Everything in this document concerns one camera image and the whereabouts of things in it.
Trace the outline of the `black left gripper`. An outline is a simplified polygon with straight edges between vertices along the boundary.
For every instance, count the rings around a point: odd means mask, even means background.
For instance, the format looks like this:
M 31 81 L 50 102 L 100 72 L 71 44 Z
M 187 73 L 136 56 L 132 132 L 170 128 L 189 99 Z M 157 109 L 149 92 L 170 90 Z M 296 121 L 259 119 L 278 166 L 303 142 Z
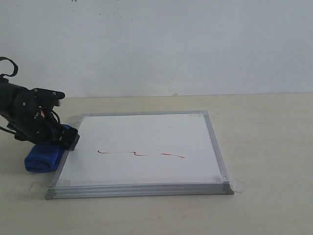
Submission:
M 7 118 L 7 128 L 14 133 L 17 140 L 35 144 L 57 141 L 57 145 L 62 149 L 73 151 L 79 140 L 78 130 L 62 127 L 60 131 L 60 119 L 54 116 L 53 111 L 53 107 L 58 105 L 57 99 L 18 95 Z

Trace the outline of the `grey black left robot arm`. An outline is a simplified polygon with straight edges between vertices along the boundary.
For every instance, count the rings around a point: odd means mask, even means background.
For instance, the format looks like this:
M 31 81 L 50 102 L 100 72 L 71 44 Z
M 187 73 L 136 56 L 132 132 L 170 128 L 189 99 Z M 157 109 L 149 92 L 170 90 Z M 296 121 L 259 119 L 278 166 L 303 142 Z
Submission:
M 78 130 L 61 124 L 53 107 L 60 106 L 65 94 L 41 88 L 27 89 L 0 79 L 0 115 L 7 121 L 1 130 L 13 134 L 18 141 L 49 144 L 64 150 L 75 149 Z

